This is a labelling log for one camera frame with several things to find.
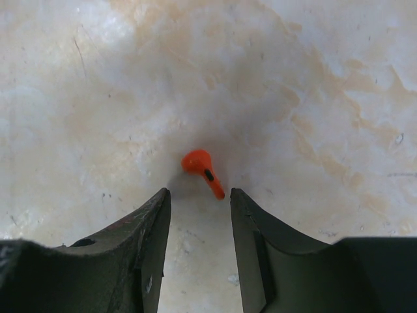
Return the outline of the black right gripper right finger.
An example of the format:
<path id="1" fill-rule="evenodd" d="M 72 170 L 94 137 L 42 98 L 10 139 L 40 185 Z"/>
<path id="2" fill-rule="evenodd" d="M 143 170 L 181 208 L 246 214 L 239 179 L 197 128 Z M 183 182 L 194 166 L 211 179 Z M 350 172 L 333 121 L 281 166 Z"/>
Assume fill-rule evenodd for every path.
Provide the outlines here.
<path id="1" fill-rule="evenodd" d="M 231 191 L 245 312 L 415 312 L 416 239 L 318 241 Z"/>

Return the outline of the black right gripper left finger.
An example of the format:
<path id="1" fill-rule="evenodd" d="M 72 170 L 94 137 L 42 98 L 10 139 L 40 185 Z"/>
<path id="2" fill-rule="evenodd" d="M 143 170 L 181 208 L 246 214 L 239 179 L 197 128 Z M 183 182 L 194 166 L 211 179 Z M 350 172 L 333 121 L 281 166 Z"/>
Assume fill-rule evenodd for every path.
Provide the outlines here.
<path id="1" fill-rule="evenodd" d="M 2 312 L 156 312 L 171 194 L 70 246 L 1 241 Z"/>

